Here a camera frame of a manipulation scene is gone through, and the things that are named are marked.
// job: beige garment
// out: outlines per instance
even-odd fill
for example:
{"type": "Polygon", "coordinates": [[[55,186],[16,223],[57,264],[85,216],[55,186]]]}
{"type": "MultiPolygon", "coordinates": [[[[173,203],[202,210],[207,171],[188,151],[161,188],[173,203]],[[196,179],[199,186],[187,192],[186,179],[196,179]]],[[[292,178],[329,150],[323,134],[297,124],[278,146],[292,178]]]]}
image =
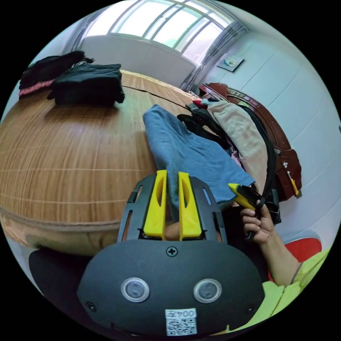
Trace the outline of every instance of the beige garment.
{"type": "Polygon", "coordinates": [[[218,136],[216,133],[214,133],[207,125],[203,126],[203,129],[209,132],[212,135],[218,136]]]}
{"type": "Polygon", "coordinates": [[[233,103],[213,102],[207,109],[238,149],[244,169],[255,179],[257,191],[262,194],[267,175],[267,151],[256,125],[246,111],[233,103]]]}

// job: window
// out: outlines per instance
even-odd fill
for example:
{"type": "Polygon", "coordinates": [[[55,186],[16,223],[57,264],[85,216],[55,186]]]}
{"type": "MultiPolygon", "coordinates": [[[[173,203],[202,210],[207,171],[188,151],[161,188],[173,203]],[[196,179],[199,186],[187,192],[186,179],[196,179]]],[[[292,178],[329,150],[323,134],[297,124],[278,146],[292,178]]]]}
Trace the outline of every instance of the window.
{"type": "Polygon", "coordinates": [[[219,34],[232,21],[203,0],[124,0],[104,12],[84,35],[125,34],[172,49],[200,64],[219,34]]]}

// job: black cable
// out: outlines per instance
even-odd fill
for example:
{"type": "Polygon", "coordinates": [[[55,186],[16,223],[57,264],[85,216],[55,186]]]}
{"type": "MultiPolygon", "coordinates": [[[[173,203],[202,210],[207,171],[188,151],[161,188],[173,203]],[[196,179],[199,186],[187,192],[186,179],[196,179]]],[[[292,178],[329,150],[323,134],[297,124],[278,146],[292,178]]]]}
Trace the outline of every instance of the black cable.
{"type": "Polygon", "coordinates": [[[142,92],[148,92],[149,94],[151,94],[152,96],[156,96],[156,97],[158,97],[158,98],[162,98],[162,99],[165,99],[166,101],[168,101],[168,102],[171,102],[171,103],[173,103],[173,104],[176,104],[176,105],[178,105],[179,107],[182,107],[182,108],[184,108],[184,109],[186,109],[186,110],[188,110],[184,105],[180,105],[179,103],[175,103],[175,102],[173,102],[173,101],[171,101],[170,99],[167,99],[167,98],[164,98],[164,97],[161,97],[161,96],[159,96],[159,95],[156,95],[155,93],[152,93],[152,92],[150,92],[150,91],[147,91],[147,90],[141,90],[141,89],[136,89],[136,88],[133,88],[133,87],[131,87],[131,86],[127,86],[127,85],[122,85],[122,87],[123,88],[129,88],[129,89],[134,89],[134,90],[138,90],[138,91],[142,91],[142,92]]]}

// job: window frame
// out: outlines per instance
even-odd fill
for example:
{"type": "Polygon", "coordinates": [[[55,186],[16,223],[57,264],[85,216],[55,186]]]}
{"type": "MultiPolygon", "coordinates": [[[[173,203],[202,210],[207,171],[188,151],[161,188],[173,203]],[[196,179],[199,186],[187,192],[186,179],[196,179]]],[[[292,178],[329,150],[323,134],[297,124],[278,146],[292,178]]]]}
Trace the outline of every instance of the window frame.
{"type": "MultiPolygon", "coordinates": [[[[197,63],[193,62],[192,60],[188,59],[187,57],[183,56],[184,52],[186,51],[186,49],[191,45],[191,43],[193,42],[193,40],[211,23],[214,23],[219,29],[221,29],[222,31],[225,29],[225,27],[223,25],[221,25],[219,22],[217,22],[214,18],[212,18],[210,16],[211,13],[214,13],[218,16],[220,16],[222,18],[222,20],[226,21],[226,23],[228,25],[230,25],[234,18],[230,17],[228,18],[227,16],[222,16],[221,14],[219,14],[213,7],[210,7],[207,3],[205,2],[201,2],[200,0],[184,0],[184,1],[177,1],[177,0],[164,0],[165,2],[170,2],[172,3],[172,5],[170,5],[169,7],[167,7],[161,14],[159,14],[152,22],[151,24],[148,26],[148,28],[145,30],[145,32],[143,33],[142,36],[136,36],[136,35],[132,35],[132,34],[126,34],[126,33],[119,33],[118,31],[122,28],[122,26],[124,25],[124,23],[127,21],[127,19],[136,11],[138,10],[140,7],[142,7],[145,3],[147,2],[159,2],[162,3],[163,0],[137,0],[135,1],[132,5],[130,5],[125,11],[123,11],[121,13],[121,15],[115,20],[115,22],[111,25],[111,27],[109,28],[108,32],[106,34],[104,34],[103,36],[126,36],[126,37],[131,37],[140,41],[144,41],[146,43],[152,43],[155,44],[159,47],[171,50],[172,52],[180,55],[182,58],[185,58],[186,60],[190,61],[191,63],[193,63],[194,65],[198,65],[197,63]],[[196,2],[199,6],[202,6],[204,8],[206,8],[208,11],[207,13],[201,12],[199,9],[192,7],[191,5],[187,4],[187,2],[189,1],[193,1],[196,2]],[[151,38],[146,38],[146,36],[148,35],[149,31],[153,29],[154,25],[157,24],[157,22],[168,12],[170,11],[172,8],[179,6],[179,8],[175,11],[173,11],[173,13],[171,13],[164,21],[163,23],[161,23],[161,25],[156,29],[156,31],[153,33],[153,35],[151,36],[151,38]],[[159,43],[155,40],[153,40],[156,35],[159,33],[159,31],[165,26],[165,24],[174,16],[176,15],[178,12],[184,10],[184,9],[189,9],[193,12],[196,12],[197,14],[200,15],[200,17],[198,17],[197,20],[195,20],[178,38],[178,40],[176,41],[176,43],[173,45],[173,47],[169,47],[163,43],[159,43]],[[202,20],[204,20],[204,18],[206,18],[208,21],[207,23],[205,23],[204,25],[202,25],[195,33],[194,35],[190,38],[190,40],[184,45],[184,47],[181,49],[181,51],[178,51],[176,48],[177,46],[183,41],[183,39],[185,39],[187,37],[187,35],[189,34],[189,32],[193,29],[193,27],[195,27],[196,25],[198,25],[202,20]]],[[[87,33],[91,30],[93,24],[100,19],[100,15],[103,12],[101,11],[101,13],[98,15],[98,17],[92,22],[91,25],[89,25],[88,29],[86,30],[86,32],[83,35],[83,39],[87,37],[87,33]]]]}

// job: window pane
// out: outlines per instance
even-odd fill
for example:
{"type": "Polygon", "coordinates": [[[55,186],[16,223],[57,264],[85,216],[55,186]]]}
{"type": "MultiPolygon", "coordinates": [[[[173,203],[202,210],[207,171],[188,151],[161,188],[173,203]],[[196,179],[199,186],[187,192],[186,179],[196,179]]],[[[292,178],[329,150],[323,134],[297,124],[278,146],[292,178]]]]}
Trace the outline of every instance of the window pane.
{"type": "Polygon", "coordinates": [[[86,36],[91,37],[106,35],[118,17],[136,1],[137,0],[125,0],[110,6],[97,18],[89,31],[86,33],[86,36]]]}
{"type": "Polygon", "coordinates": [[[132,34],[134,36],[143,36],[149,25],[165,11],[171,2],[162,1],[160,3],[148,1],[138,8],[122,25],[118,33],[132,34]]]}
{"type": "Polygon", "coordinates": [[[181,35],[200,17],[191,10],[181,10],[162,27],[154,41],[173,47],[181,35]]]}
{"type": "Polygon", "coordinates": [[[151,39],[154,33],[157,31],[157,29],[165,22],[165,20],[170,17],[176,10],[178,10],[181,6],[177,5],[173,8],[171,8],[167,13],[165,13],[162,18],[160,18],[153,27],[149,30],[149,32],[146,34],[146,39],[151,39]]]}
{"type": "Polygon", "coordinates": [[[207,50],[221,32],[222,30],[217,25],[209,24],[194,38],[183,56],[196,64],[200,64],[207,50]]]}
{"type": "Polygon", "coordinates": [[[227,22],[226,20],[224,20],[221,16],[215,14],[215,13],[211,13],[209,14],[209,16],[214,19],[216,22],[218,22],[222,27],[227,27],[229,24],[231,24],[231,21],[227,22]]]}
{"type": "Polygon", "coordinates": [[[196,4],[196,3],[193,2],[193,1],[187,1],[187,2],[186,2],[186,5],[191,6],[191,7],[195,8],[195,9],[197,9],[197,10],[203,12],[203,13],[209,12],[208,9],[206,9],[206,8],[203,7],[203,6],[200,6],[200,5],[196,4]]]}
{"type": "Polygon", "coordinates": [[[200,31],[200,29],[205,26],[209,20],[207,18],[203,18],[200,20],[194,27],[190,29],[190,31],[186,34],[186,36],[179,42],[179,45],[175,48],[177,51],[181,52],[187,43],[193,38],[193,36],[200,31]]]}

